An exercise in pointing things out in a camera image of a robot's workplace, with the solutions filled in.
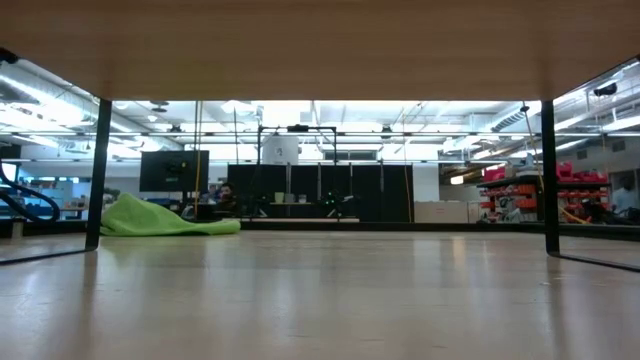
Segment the light fixture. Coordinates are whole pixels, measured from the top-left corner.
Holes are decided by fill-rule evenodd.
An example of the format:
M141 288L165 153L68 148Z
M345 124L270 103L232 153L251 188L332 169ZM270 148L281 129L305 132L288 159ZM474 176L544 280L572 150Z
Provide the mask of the light fixture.
M30 137L24 137L24 136L13 135L13 137L18 140L29 141L38 145L44 145L44 146L49 146L53 148L58 147L58 143L42 136L31 135Z
M124 110L124 109L129 107L129 102L127 102L127 101L115 101L113 103L113 106L115 106L116 109L118 109L118 110Z
M464 184L464 176L454 176L451 178L451 185Z
M571 118L571 119L568 119L568 120L564 120L564 121L561 121L561 122L555 124L553 126L553 129L555 131L563 130L563 129L566 129L566 128L568 128L569 126L571 126L573 124L576 124L576 123L580 122L581 120L582 119L580 119L580 118Z
M222 104L220 108L227 114L233 114L234 111L239 113L252 113L256 111L254 105L246 104L238 100L229 100Z
M556 146L556 150L566 150L587 141L586 139L571 141L566 144Z
M85 118L83 110L67 103L64 100L58 99L43 91L24 85L3 75L0 75L0 80L6 82L7 84L20 91L33 96L41 104L39 109L46 111L48 113L48 117L51 117L52 119L55 119L60 123L77 124L79 122L82 122L82 120L84 120Z
M634 116L634 117L614 121L611 124L603 126L602 130L615 131L615 130L625 129L625 128L637 126L637 125L640 125L640 116Z
M111 122L111 127L113 127L114 129L116 129L118 131L122 131L122 132L131 132L131 131L133 131L133 130L129 129L126 126L123 126L123 125L120 125L120 124L114 123L114 122Z

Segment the computer monitor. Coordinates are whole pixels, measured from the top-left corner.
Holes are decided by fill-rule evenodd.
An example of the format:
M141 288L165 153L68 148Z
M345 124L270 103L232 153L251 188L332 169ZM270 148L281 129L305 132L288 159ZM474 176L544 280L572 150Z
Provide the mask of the computer monitor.
M188 192L196 190L197 151L142 152L140 191ZM200 151L199 191L209 182L209 151Z

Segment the floor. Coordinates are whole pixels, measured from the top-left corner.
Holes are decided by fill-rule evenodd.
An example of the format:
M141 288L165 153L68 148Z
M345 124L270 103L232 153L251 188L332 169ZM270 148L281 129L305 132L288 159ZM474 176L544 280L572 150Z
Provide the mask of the floor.
M51 235L0 239L0 261L83 250L84 235Z
M105 238L0 268L0 357L637 359L639 304L535 234Z

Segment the fluorescent light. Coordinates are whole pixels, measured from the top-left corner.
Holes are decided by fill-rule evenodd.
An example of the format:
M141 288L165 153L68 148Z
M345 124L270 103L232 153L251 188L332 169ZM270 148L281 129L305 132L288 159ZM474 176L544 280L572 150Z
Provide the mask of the fluorescent light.
M111 127L116 129L116 130L118 130L118 131L122 131L122 132L131 132L131 131L133 131L133 130L129 129L126 126L120 125L120 124L115 123L115 122L111 122Z
M555 124L553 126L553 128L555 129L555 131L563 130L563 129L566 129L566 128L568 128L569 126L571 126L573 124L579 123L580 121L582 121L582 119L580 119L580 118L577 118L577 117L576 118L571 118L569 120L564 120L564 121L561 121L561 122Z
M240 112L240 113L246 113L246 112L255 112L256 111L256 107L251 105L251 104L245 104L241 101L238 100L229 100L226 103L222 104L222 106L220 106L220 108L222 109L222 111L226 112L227 114L233 114L233 111L235 110L236 112Z
M451 178L451 185L464 184L464 176L455 176Z
M602 127L604 131L615 131L620 130L632 126L640 125L640 116L634 116L618 121L614 121L611 124L605 125Z
M115 106L116 109L118 109L118 110L124 110L124 109L129 107L129 102L127 102L127 101L115 101L113 103L113 106Z
M640 132L619 132L619 133L610 133L607 136L614 137L638 137L640 136Z
M542 154L542 149L538 149L537 153L538 153L538 155ZM511 158L524 158L524 157L527 157L527 155L529 155L529 154L535 156L536 153L534 153L533 150L522 150L522 151L518 151L518 152L515 152L515 153L509 155L509 157L511 157Z
M480 151L479 153L474 154L473 158L474 159L484 159L487 156L491 156L491 154L493 154L493 151L491 151L491 150L483 150L483 151Z
M472 164L497 164L495 166L504 166L506 160L471 160L469 161Z
M19 140L24 140L24 141L29 141L38 145L44 145L44 146L49 146L49 147L53 147L53 148L57 148L58 147L58 143L53 141L53 140L49 140L47 138L44 138L42 136L37 136L37 135L31 135L30 137L24 137L24 136L18 136L18 135L13 135L14 138L19 139Z
M3 75L0 75L0 80L36 98L41 103L38 110L46 111L48 113L48 117L53 118L57 122L78 123L85 118L84 111L64 100L58 99L43 91L27 86Z
M572 148L572 147L574 147L574 146L576 146L576 145L579 145L579 144L581 144L581 143L583 143L583 142L585 142L585 141L586 141L585 139L583 139L583 140L571 141L571 142L568 142L568 143L566 143L566 144L562 144L562 145L560 145L560 146L556 146L556 150L566 150L566 149Z

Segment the green blanket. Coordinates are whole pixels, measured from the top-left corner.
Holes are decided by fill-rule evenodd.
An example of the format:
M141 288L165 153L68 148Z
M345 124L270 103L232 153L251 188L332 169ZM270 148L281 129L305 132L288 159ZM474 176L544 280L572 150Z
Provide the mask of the green blanket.
M172 211L131 194L122 194L102 214L100 231L108 236L153 236L184 233L208 235L235 234L240 231L237 220L195 224L184 221Z

